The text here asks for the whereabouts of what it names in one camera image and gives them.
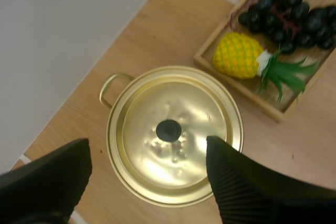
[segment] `yellow pineapple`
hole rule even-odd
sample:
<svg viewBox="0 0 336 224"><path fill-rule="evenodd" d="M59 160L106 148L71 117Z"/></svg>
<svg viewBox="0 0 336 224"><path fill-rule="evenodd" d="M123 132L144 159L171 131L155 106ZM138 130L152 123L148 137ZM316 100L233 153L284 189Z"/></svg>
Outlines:
<svg viewBox="0 0 336 224"><path fill-rule="evenodd" d="M294 64L280 62L279 54L280 52L270 54L258 41L244 34L229 33L220 40L213 56L213 64L218 71L235 78L260 76L265 86L270 80L279 90L279 99L282 96L282 83L295 93L303 92L306 83L296 74L312 74L316 64L303 67L304 60Z"/></svg>

